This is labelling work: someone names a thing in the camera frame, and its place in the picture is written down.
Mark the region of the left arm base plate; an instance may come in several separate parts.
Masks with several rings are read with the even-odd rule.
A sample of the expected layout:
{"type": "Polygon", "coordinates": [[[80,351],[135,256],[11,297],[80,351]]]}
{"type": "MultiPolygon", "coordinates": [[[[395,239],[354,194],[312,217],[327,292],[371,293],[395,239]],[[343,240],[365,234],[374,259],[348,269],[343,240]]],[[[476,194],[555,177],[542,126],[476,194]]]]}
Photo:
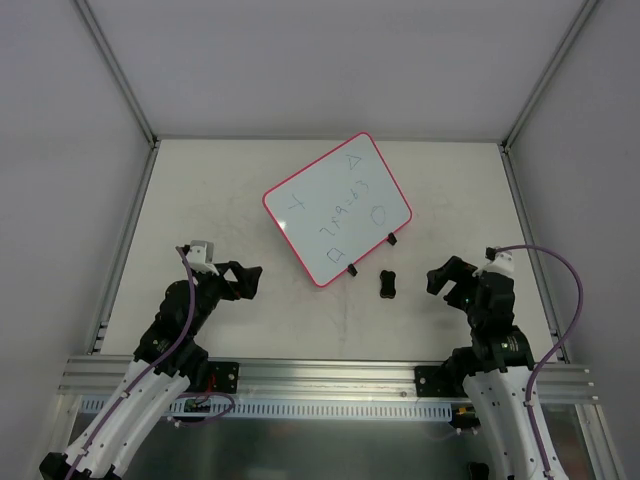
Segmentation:
{"type": "Polygon", "coordinates": [[[233,395],[237,392],[240,364],[230,361],[209,361],[206,392],[233,395]]]}

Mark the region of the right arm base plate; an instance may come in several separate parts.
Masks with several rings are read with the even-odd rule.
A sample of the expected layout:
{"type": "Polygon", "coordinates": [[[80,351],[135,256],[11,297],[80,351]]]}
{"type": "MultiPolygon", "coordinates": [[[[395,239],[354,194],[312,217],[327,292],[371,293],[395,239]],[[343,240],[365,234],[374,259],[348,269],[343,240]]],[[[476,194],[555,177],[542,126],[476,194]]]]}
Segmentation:
{"type": "Polygon", "coordinates": [[[413,372],[418,398],[465,397],[460,376],[444,365],[418,365],[413,372]]]}

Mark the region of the pink framed whiteboard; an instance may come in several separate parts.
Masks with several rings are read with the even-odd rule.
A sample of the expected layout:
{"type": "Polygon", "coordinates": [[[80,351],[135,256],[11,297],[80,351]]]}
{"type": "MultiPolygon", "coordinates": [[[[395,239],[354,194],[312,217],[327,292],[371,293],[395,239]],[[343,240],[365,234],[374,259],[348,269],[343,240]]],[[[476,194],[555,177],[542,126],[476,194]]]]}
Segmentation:
{"type": "Polygon", "coordinates": [[[360,132],[267,190],[262,204],[324,288],[413,217],[373,137],[360,132]]]}

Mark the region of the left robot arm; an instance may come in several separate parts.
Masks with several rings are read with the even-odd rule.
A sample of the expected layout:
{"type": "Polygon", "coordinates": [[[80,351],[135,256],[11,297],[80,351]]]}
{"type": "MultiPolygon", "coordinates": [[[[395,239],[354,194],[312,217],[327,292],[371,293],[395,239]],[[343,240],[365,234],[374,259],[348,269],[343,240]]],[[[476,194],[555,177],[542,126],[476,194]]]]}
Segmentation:
{"type": "Polygon", "coordinates": [[[211,361],[195,337],[219,302],[253,299],[262,272],[236,261],[202,268],[190,264],[186,279],[167,287],[118,387],[64,452],[45,456],[39,466],[42,477],[122,478],[155,424],[181,396],[220,396],[229,413],[239,366],[211,361]]]}

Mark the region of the black whiteboard eraser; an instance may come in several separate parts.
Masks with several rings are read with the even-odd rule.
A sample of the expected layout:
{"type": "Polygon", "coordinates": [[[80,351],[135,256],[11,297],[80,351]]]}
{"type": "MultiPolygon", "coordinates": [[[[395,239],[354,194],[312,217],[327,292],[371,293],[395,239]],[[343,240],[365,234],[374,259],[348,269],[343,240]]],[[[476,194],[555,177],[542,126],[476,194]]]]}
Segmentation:
{"type": "Polygon", "coordinates": [[[380,297],[383,299],[394,299],[396,296],[396,273],[394,271],[382,270],[379,278],[381,282],[380,297]]]}

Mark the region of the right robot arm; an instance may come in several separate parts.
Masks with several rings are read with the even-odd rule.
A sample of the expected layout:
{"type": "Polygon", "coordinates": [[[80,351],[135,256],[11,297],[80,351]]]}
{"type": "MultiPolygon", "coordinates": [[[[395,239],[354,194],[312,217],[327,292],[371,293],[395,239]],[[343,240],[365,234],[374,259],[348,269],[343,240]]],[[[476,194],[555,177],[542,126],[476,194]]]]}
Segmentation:
{"type": "Polygon", "coordinates": [[[452,351],[434,373],[416,381],[441,395],[472,403],[492,455],[497,479],[564,479],[539,403],[537,369],[529,342],[515,324],[513,259],[497,253],[476,267],[458,256],[427,274],[426,290],[463,312],[472,344],[452,351]]]}

